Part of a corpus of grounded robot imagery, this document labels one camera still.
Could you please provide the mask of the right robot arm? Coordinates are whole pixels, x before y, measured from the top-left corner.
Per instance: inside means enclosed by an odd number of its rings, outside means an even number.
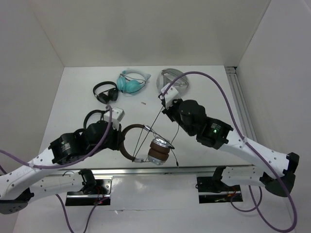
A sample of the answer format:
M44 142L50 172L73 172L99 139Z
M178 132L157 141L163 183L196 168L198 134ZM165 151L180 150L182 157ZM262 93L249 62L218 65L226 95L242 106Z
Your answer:
M217 190L227 186L249 185L264 187L268 192L287 197L293 189L299 156L285 154L267 148L247 137L239 135L229 124L206 115L205 108L195 100L174 99L166 102L163 114L176 122L189 136L206 147L233 154L248 163L246 166L219 166L212 185Z

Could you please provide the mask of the brown silver headphones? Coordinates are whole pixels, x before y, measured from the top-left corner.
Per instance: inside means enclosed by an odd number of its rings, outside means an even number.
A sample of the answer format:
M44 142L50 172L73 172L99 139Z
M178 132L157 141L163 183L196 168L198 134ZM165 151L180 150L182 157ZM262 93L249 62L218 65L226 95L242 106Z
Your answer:
M139 140L134 144L134 151L130 152L125 146L129 145L130 135L134 130L137 130ZM174 148L170 140L145 124L131 124L125 127L121 134L120 152L133 163L149 162L161 166L166 163L170 151Z

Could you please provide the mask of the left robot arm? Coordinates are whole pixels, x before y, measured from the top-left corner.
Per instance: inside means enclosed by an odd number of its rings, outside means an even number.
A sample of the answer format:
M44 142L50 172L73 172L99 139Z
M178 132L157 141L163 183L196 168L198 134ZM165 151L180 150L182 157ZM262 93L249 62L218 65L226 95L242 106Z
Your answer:
M97 181L90 169L54 178L49 175L104 149L118 150L123 140L121 125L105 121L60 136L34 159L0 177L0 212L13 214L36 200L65 192L92 193Z

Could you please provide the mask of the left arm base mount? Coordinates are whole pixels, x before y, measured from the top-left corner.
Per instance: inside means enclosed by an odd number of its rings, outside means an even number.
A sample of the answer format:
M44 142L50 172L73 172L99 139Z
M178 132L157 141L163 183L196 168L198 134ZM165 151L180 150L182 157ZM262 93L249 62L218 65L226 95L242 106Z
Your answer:
M86 188L79 191L70 191L66 195L66 206L93 206L99 203L99 206L108 206L111 201L111 177L97 177L90 169L78 171L84 178Z

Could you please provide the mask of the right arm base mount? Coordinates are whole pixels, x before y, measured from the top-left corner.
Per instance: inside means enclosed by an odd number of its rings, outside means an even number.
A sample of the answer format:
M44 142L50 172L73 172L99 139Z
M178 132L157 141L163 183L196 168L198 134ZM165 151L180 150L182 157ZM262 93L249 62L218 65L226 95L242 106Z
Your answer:
M196 185L200 204L243 202L241 187L228 186L221 181L225 166L202 167L196 172Z

